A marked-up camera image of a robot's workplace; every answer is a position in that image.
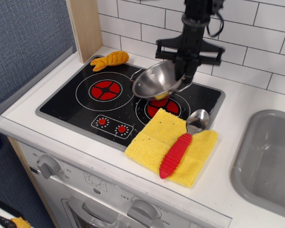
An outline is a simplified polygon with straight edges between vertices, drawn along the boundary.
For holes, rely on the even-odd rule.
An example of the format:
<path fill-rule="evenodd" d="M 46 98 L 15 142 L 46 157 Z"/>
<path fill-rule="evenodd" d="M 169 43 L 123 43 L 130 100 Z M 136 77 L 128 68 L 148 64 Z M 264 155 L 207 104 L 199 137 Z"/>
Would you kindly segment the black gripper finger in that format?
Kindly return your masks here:
<path fill-rule="evenodd" d="M 198 60 L 187 60 L 185 65 L 185 84 L 191 84 L 193 77 L 196 73 L 198 66 L 200 65 Z"/>
<path fill-rule="evenodd" d="M 185 72 L 185 66 L 186 66 L 186 61 L 183 60 L 180 57 L 177 57 L 175 59 L 175 63 L 174 63 L 174 70 L 175 70 L 175 79 L 176 81 L 179 81 Z"/>

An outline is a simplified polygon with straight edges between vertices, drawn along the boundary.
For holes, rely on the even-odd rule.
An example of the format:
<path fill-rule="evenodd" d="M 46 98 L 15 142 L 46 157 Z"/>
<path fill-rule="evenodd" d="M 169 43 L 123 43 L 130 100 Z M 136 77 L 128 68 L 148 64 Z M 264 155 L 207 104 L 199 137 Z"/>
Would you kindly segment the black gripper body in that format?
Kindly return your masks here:
<path fill-rule="evenodd" d="M 208 29 L 208 21 L 205 23 L 184 22 L 182 33 L 178 37 L 156 41 L 155 57 L 166 60 L 179 58 L 186 62 L 197 61 L 198 65 L 220 65 L 225 49 L 203 40 L 204 31 Z"/>

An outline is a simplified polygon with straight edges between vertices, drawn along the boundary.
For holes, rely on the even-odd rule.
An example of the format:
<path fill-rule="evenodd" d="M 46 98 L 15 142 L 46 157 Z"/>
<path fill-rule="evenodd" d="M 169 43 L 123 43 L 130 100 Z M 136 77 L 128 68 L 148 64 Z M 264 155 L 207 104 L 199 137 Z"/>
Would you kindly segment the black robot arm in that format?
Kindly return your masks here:
<path fill-rule="evenodd" d="M 211 37 L 218 36 L 224 28 L 224 20 L 219 14 L 223 8 L 222 0 L 186 0 L 185 12 L 181 17 L 182 33 L 176 38 L 156 41 L 156 58 L 171 60 L 175 64 L 175 77 L 190 84 L 197 68 L 202 64 L 217 65 L 225 52 L 222 47 L 203 40 L 204 31 L 209 32 L 210 16 L 216 15 L 220 29 Z"/>

